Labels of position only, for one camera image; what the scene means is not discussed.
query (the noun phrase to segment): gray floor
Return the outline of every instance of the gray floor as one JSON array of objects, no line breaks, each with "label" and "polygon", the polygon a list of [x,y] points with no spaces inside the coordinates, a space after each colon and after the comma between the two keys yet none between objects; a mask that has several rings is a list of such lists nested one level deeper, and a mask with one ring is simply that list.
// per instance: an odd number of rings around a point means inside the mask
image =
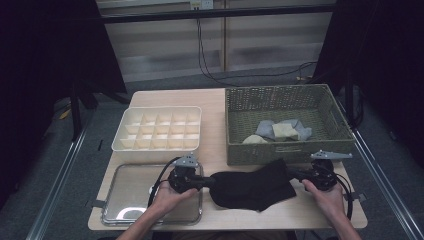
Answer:
[{"label": "gray floor", "polygon": [[[255,74],[281,73],[296,68],[264,69],[254,71]],[[252,74],[244,71],[236,74]],[[227,79],[226,82],[237,86],[298,84],[295,76],[298,73],[275,77],[248,77]],[[129,91],[125,97],[131,98],[138,90],[189,89],[225,87],[204,76],[180,77],[154,81],[134,82],[127,84]],[[116,103],[109,98],[96,95],[99,107],[93,113],[93,119],[87,126],[84,143],[76,156],[75,163],[59,196],[59,202],[51,217],[43,239],[98,239],[100,237],[117,236],[119,232],[91,231],[87,221],[91,208],[87,202],[94,200],[100,188],[112,150],[110,148],[115,131],[119,125],[126,105]],[[89,112],[83,110],[83,119]],[[9,201],[0,212],[0,239],[25,239],[36,216],[49,194],[63,160],[65,159],[72,137],[72,122],[68,117],[58,120],[60,111],[54,116],[53,123],[46,133],[39,152],[39,159],[34,163],[32,171],[22,182],[20,190],[11,195]],[[405,146],[392,140],[390,129],[365,104],[364,121],[359,127],[371,151],[384,170],[393,187],[413,212],[413,217],[421,228],[424,223],[424,209],[421,199],[424,194],[424,170],[419,168],[409,155]],[[363,193],[367,200],[362,202],[368,218],[368,226],[360,230],[364,239],[408,239],[403,227],[384,198],[365,163],[354,152],[355,158],[344,161],[349,177],[356,192]],[[332,231],[316,231],[325,238],[333,235]],[[299,239],[316,239],[311,232],[297,232]]]}]

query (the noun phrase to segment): black sock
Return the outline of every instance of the black sock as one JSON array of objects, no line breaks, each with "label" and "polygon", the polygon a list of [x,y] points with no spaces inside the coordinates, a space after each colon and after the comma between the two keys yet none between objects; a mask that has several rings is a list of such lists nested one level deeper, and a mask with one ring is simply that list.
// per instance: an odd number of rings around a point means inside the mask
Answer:
[{"label": "black sock", "polygon": [[210,188],[212,200],[221,207],[263,211],[279,201],[296,196],[283,160],[255,172],[218,172]]}]

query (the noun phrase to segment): black backdrop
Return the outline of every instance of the black backdrop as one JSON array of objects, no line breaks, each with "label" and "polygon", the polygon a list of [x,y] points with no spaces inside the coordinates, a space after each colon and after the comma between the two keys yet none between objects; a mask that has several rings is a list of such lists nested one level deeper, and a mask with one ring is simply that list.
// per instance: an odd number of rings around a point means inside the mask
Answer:
[{"label": "black backdrop", "polygon": [[99,16],[94,0],[2,3],[0,207],[34,160],[55,101],[70,96],[73,83],[126,92],[104,25],[59,21]]},{"label": "black backdrop", "polygon": [[349,2],[360,6],[333,14],[315,75],[336,93],[351,77],[424,167],[424,2],[337,1]]}]

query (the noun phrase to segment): silver baking tray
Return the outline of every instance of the silver baking tray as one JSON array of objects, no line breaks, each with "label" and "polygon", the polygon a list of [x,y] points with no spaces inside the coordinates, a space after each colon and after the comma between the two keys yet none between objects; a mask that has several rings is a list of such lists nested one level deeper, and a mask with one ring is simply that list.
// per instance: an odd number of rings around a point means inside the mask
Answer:
[{"label": "silver baking tray", "polygon": [[[130,225],[147,208],[150,189],[156,182],[165,165],[124,164],[114,174],[101,221],[104,225]],[[166,179],[174,167],[171,165],[164,173]],[[196,174],[203,176],[202,166]],[[202,213],[202,191],[180,203],[172,212],[160,219],[157,224],[194,225]]]}]

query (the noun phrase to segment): wall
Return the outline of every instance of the wall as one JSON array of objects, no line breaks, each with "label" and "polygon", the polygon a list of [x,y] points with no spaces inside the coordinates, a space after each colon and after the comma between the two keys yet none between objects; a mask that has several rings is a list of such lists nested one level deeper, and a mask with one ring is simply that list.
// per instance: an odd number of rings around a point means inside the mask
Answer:
[{"label": "wall", "polygon": [[[214,8],[334,3],[334,0],[215,0]],[[101,14],[184,11],[189,1],[97,0]],[[331,13],[201,19],[210,72],[297,66],[318,59]],[[125,82],[201,74],[194,19],[106,26]]]}]

